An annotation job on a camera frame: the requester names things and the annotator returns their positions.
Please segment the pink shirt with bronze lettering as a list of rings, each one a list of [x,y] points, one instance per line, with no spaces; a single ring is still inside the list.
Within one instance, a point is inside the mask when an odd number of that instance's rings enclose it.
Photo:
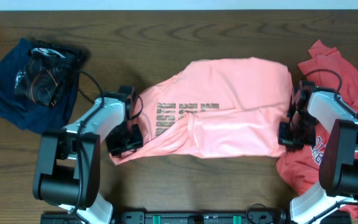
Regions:
[[[260,58],[199,60],[140,95],[143,146],[112,158],[191,155],[202,159],[285,152],[278,127],[292,91],[285,65]]]

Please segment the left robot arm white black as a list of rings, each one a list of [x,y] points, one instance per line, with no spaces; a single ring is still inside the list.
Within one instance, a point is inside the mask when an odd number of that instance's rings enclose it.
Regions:
[[[101,145],[121,157],[143,146],[140,128],[128,121],[139,99],[131,86],[104,92],[77,121],[43,133],[33,195],[66,213],[46,213],[41,223],[114,223],[113,205],[99,192]]]

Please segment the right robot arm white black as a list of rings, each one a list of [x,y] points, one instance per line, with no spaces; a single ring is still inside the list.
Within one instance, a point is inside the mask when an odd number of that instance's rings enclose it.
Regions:
[[[315,126],[329,133],[319,166],[319,180],[275,223],[319,223],[345,205],[358,206],[358,113],[345,104],[338,90],[301,81],[291,95],[287,122],[281,122],[278,143],[289,151],[315,144]]]

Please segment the red shirt with navy lettering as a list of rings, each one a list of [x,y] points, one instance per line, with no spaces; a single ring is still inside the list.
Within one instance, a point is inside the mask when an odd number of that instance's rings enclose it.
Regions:
[[[342,78],[339,94],[355,112],[358,113],[358,70],[342,57],[340,51],[325,46],[320,40],[308,50],[311,58],[298,64],[302,74],[321,69],[332,70]],[[305,146],[302,150],[287,152],[276,163],[280,177],[298,195],[305,193],[318,181],[319,165],[323,158],[329,133],[321,124],[315,127],[315,146]]]

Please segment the black shirt orange swirl print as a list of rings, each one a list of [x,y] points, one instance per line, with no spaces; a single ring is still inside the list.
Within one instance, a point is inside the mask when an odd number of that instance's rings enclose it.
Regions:
[[[88,59],[85,50],[38,40],[28,51],[30,60],[17,72],[14,94],[53,108],[71,89],[75,74]]]

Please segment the navy blue folded shirt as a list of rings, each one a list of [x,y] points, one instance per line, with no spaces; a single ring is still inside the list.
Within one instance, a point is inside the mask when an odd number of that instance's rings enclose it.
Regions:
[[[21,39],[0,62],[0,117],[20,129],[42,134],[68,124],[78,91],[78,78],[63,99],[53,108],[35,104],[14,94],[17,72],[30,60],[28,51],[34,42]]]

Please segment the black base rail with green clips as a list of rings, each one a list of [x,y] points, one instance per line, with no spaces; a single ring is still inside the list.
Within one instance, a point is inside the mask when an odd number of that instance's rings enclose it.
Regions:
[[[72,224],[84,223],[73,215],[63,213],[45,213],[40,217],[41,224]],[[286,210],[277,210],[261,206],[251,206],[250,211],[244,213],[151,213],[145,211],[131,211],[112,215],[112,224],[284,224],[290,221]],[[322,224],[351,224],[349,213],[336,211],[323,218]]]

